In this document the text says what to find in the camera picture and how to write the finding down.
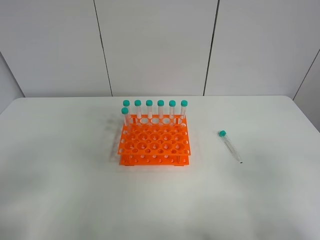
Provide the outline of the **front-row teal-capped test tube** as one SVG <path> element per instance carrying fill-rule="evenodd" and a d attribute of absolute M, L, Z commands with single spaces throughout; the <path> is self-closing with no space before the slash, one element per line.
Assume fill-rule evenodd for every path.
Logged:
<path fill-rule="evenodd" d="M 131 117 L 129 117 L 128 115 L 128 109 L 126 107 L 123 107 L 121 109 L 121 113 L 124 117 L 124 126 L 126 127 L 126 131 L 130 133 L 132 130 L 132 123 L 131 123 Z"/>

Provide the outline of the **orange test tube rack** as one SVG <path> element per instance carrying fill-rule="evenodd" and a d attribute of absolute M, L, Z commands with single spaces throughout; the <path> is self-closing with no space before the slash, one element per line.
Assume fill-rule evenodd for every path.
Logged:
<path fill-rule="evenodd" d="M 149 119 L 131 115 L 123 125 L 117 154 L 122 166 L 188 166 L 191 146 L 186 118 L 175 115 Z"/>

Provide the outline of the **back-row test tube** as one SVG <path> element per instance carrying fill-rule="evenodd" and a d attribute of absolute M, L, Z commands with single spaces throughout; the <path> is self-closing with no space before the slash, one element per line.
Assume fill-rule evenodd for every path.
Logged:
<path fill-rule="evenodd" d="M 183 120 L 186 117 L 186 109 L 187 109 L 187 106 L 188 106 L 188 101 L 187 100 L 182 100 L 180 105 L 181 105 L 180 118 Z"/>
<path fill-rule="evenodd" d="M 137 117 L 137 119 L 141 119 L 142 118 L 142 111 L 141 111 L 142 103 L 141 103 L 141 101 L 139 99 L 135 100 L 134 105 L 136 108 L 136 117 Z"/>
<path fill-rule="evenodd" d="M 125 100 L 123 101 L 123 106 L 124 106 L 125 108 L 127 108 L 127 110 L 128 110 L 128 115 L 129 115 L 129 117 L 131 117 L 130 101 L 129 101 L 128 99 L 125 99 Z"/>
<path fill-rule="evenodd" d="M 146 106 L 147 106 L 147 117 L 148 119 L 152 119 L 153 118 L 153 101 L 148 99 L 146 101 Z"/>
<path fill-rule="evenodd" d="M 162 120 L 164 118 L 164 104 L 165 102 L 163 100 L 157 101 L 158 106 L 158 118 Z"/>
<path fill-rule="evenodd" d="M 175 106 L 176 106 L 176 101 L 170 100 L 169 101 L 169 118 L 171 120 L 175 118 Z"/>

